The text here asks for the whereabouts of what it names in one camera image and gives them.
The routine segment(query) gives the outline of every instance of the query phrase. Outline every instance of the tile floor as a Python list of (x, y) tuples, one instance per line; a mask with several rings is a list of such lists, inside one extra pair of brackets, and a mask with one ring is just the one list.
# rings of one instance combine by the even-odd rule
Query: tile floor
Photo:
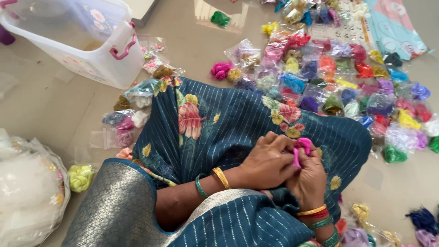
[[(434, 31), (439, 2), (406, 0), (404, 4), (423, 41), (430, 48), (439, 48), (439, 32)], [(209, 22), (217, 9), (233, 16), (233, 25), (226, 30)], [(223, 51), (244, 38), (265, 47), (266, 37), (260, 26), (278, 19), (271, 6), (260, 4), (249, 7), (241, 1), (232, 4), (228, 0), (160, 0), (146, 27), (136, 28), (136, 32), (164, 37), (169, 48), (165, 56), (173, 66), (184, 68), (185, 76), (216, 87), (231, 87), (226, 81), (209, 79), (212, 65), (225, 60)], [(14, 44), (0, 46), (0, 54), (0, 72), (20, 80), (20, 85), (0, 102), (0, 127), (12, 135), (37, 137), (61, 156), (68, 167), (73, 161), (74, 147), (88, 145), (90, 132), (102, 128), (102, 115), (112, 111), (121, 90), (79, 75), (69, 83), (55, 78), (64, 72), (64, 67), (19, 36)], [(433, 97), (429, 101), (435, 112), (439, 112), (437, 57), (438, 52), (405, 65), (412, 80), (431, 89)], [(141, 72), (137, 81), (144, 78), (146, 73)], [(93, 156), (101, 163), (117, 151), (94, 149)], [(405, 244), (414, 244), (414, 230), (404, 214), (420, 205), (435, 210), (438, 200), (433, 191), (438, 185), (439, 168), (434, 159), (438, 157), (429, 150), (417, 151), (409, 161), (392, 165), (385, 165), (381, 158), (370, 158), (343, 192), (344, 200), (366, 203), (371, 209), (370, 223), (399, 233)], [(60, 246), (83, 197), (72, 196), (61, 225), (43, 246)]]

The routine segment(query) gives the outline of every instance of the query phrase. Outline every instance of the saree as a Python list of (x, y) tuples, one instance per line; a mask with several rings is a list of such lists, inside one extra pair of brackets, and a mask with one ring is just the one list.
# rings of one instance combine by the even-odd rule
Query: saree
[(371, 149), (365, 127), (251, 91), (168, 76), (155, 86), (133, 162), (104, 161), (63, 246), (317, 246), (309, 241), (313, 231), (295, 218), (298, 202), (283, 186), (270, 190), (272, 199), (247, 189), (216, 193), (175, 232), (156, 222), (157, 189), (194, 181), (215, 167), (239, 166), (269, 131), (309, 138), (318, 147), (327, 173), (325, 203), (336, 223), (338, 197)]

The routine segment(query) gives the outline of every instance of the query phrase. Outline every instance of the box handle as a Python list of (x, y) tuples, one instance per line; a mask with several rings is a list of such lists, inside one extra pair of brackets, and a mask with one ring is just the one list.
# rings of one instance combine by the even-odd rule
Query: box handle
[(5, 9), (6, 8), (6, 5), (8, 5), (8, 4), (14, 4), (14, 3), (17, 3), (18, 1), (17, 0), (5, 0), (5, 1), (1, 1), (0, 2), (0, 7), (2, 8), (2, 9)]
[(136, 43), (136, 39), (137, 36), (135, 33), (133, 33), (133, 40), (131, 42), (128, 43), (128, 45), (126, 45), (125, 47), (125, 52), (122, 53), (122, 55), (117, 56), (117, 49), (116, 48), (111, 48), (110, 49), (110, 54), (116, 59), (116, 60), (122, 60), (124, 57), (126, 57), (128, 55), (128, 53), (130, 52), (130, 48)]

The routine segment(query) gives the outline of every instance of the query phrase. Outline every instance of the hand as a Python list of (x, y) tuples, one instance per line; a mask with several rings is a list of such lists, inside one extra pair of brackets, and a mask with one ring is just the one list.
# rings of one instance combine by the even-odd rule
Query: hand
[(236, 168), (243, 189), (263, 190), (279, 186), (294, 173), (293, 151), (296, 140), (268, 132), (260, 137), (244, 162)]
[(286, 187), (298, 200), (301, 212), (323, 206), (326, 191), (326, 173), (320, 155), (314, 145), (309, 149), (309, 157), (303, 148), (299, 149), (302, 169), (286, 181)]

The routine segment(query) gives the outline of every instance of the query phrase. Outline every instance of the woman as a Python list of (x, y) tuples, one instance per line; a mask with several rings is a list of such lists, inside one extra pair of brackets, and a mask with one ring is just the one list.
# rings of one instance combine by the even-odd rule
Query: woman
[[(298, 137), (314, 145), (295, 171)], [(338, 196), (370, 148), (354, 120), (169, 76), (134, 162), (104, 162), (63, 246), (336, 246)]]

